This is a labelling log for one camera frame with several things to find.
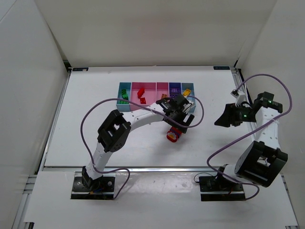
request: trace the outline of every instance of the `white table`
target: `white table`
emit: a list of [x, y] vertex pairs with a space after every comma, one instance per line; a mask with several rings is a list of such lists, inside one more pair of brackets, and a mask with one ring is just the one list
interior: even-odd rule
[[[212, 66], [192, 67], [94, 67], [87, 72], [72, 72], [55, 131], [47, 153], [46, 167], [81, 167], [89, 155], [81, 141], [80, 123], [96, 103], [116, 98], [119, 82], [194, 83], [195, 96], [203, 103], [204, 120], [196, 128], [172, 143], [166, 139], [170, 126], [153, 123], [131, 132], [126, 145], [114, 153], [111, 167], [195, 167], [206, 166], [210, 154], [248, 132], [247, 124], [239, 127], [214, 126], [225, 104], [233, 103], [230, 92], [235, 88], [230, 70], [214, 70]], [[92, 151], [96, 147], [97, 129], [115, 102], [97, 107], [87, 118], [84, 134]], [[201, 108], [197, 104], [193, 124], [198, 122]], [[212, 164], [234, 164], [251, 143], [248, 138], [215, 157]]]
[[[119, 82], [136, 81], [194, 83], [195, 96], [205, 107], [203, 123], [189, 129], [177, 143], [166, 139], [170, 127], [165, 122], [136, 129], [107, 165], [136, 167], [118, 199], [71, 200], [73, 171], [89, 162], [79, 132], [82, 117], [99, 101], [116, 97]], [[297, 225], [280, 175], [249, 201], [200, 201], [200, 189], [193, 183], [198, 172], [190, 171], [206, 166], [211, 153], [248, 133], [247, 124], [214, 126], [225, 104], [234, 102], [230, 96], [234, 88], [231, 71], [216, 71], [213, 67], [96, 67], [88, 72], [72, 72], [25, 221], [34, 222], [34, 229], [285, 229]], [[85, 122], [84, 133], [92, 150], [97, 129], [113, 109], [115, 102], [103, 104]], [[194, 123], [200, 115], [197, 106]], [[235, 163], [250, 143], [250, 138], [243, 140], [217, 156], [212, 164]], [[115, 192], [126, 176], [116, 174]], [[255, 192], [250, 186], [244, 186], [244, 190], [246, 197]]]
[[[297, 225], [278, 176], [249, 201], [201, 202], [196, 173], [132, 173], [115, 200], [70, 199], [73, 172], [40, 172], [25, 217], [34, 229], [285, 229]], [[126, 173], [118, 173], [116, 187]], [[245, 186], [246, 196], [255, 188]]]

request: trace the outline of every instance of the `red object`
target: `red object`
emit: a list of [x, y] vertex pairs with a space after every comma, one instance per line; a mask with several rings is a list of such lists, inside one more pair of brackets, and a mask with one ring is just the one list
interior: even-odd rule
[[144, 88], [141, 88], [139, 91], [138, 91], [138, 99], [140, 99], [142, 97], [142, 95], [144, 94], [145, 90]]
[[146, 104], [146, 100], [145, 100], [144, 97], [140, 99], [140, 103], [141, 103], [141, 104]]
[[167, 132], [166, 137], [171, 142], [178, 141], [179, 137], [181, 136], [182, 132], [175, 127], [171, 127], [171, 129]]

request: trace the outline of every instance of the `white floor panel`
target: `white floor panel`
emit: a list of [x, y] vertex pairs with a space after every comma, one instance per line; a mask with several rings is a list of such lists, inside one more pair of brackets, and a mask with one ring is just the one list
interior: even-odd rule
[[[196, 173], [132, 173], [117, 200], [71, 200], [73, 172], [40, 172], [25, 217], [34, 229], [285, 229], [297, 225], [280, 176], [249, 201], [201, 202]], [[116, 191], [127, 173], [118, 173]], [[245, 186], [246, 197], [255, 188]]]

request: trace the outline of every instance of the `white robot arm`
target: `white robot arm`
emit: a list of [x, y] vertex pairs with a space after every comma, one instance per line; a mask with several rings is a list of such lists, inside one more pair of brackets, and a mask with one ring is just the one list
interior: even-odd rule
[[192, 101], [187, 100], [180, 94], [174, 99], [158, 100], [148, 106], [150, 111], [143, 109], [125, 113], [120, 113], [118, 110], [112, 111], [98, 129], [98, 142], [93, 154], [95, 165], [91, 161], [87, 166], [83, 167], [82, 184], [90, 191], [95, 189], [95, 183], [100, 182], [99, 179], [103, 176], [101, 172], [104, 171], [110, 157], [124, 146], [128, 134], [134, 129], [153, 122], [165, 121], [182, 133], [186, 133], [187, 128], [176, 125], [171, 120], [152, 112], [152, 110], [165, 114], [183, 126], [189, 126], [194, 119], [194, 115], [188, 115], [188, 112], [193, 105]]
[[236, 98], [233, 104], [226, 104], [224, 113], [214, 123], [215, 125], [230, 127], [239, 126], [242, 122], [256, 122], [259, 128], [273, 120], [267, 127], [256, 132], [254, 141], [240, 156], [235, 165], [224, 165], [219, 168], [220, 172], [215, 177], [199, 177], [201, 189], [207, 195], [202, 196], [203, 201], [217, 200], [243, 200], [244, 194], [235, 195], [232, 198], [223, 195], [223, 190], [243, 190], [241, 182], [252, 182], [256, 185], [268, 187], [274, 181], [288, 160], [288, 155], [281, 151], [278, 142], [279, 121], [274, 120], [283, 112], [283, 106], [273, 101], [274, 95], [268, 92], [257, 96], [252, 105], [243, 102], [245, 95], [241, 91], [234, 90], [232, 95]]

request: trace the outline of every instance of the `white wall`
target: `white wall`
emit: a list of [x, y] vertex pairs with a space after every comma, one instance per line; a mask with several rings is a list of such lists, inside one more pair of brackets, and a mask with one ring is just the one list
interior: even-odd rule
[[67, 72], [34, 1], [0, 4], [0, 228], [8, 229], [41, 158]]
[[[282, 150], [288, 153], [284, 175], [301, 228], [305, 228], [305, 1], [278, 0], [253, 50], [242, 66], [245, 77], [270, 73], [291, 91], [293, 110], [283, 117], [280, 128]], [[271, 79], [253, 79], [248, 84], [254, 99], [259, 92], [275, 94], [288, 108], [287, 95]]]
[[36, 0], [76, 66], [234, 65], [276, 0]]

